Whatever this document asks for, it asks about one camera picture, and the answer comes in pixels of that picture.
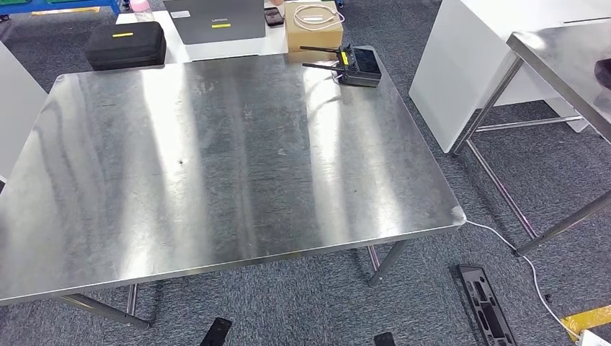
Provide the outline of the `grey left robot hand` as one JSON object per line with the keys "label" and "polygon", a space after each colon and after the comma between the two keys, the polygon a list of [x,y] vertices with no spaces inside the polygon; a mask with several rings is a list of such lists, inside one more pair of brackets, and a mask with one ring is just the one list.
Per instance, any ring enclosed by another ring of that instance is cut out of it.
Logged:
{"label": "grey left robot hand", "polygon": [[224,318],[216,317],[207,331],[200,346],[222,346],[232,327],[233,322]]}

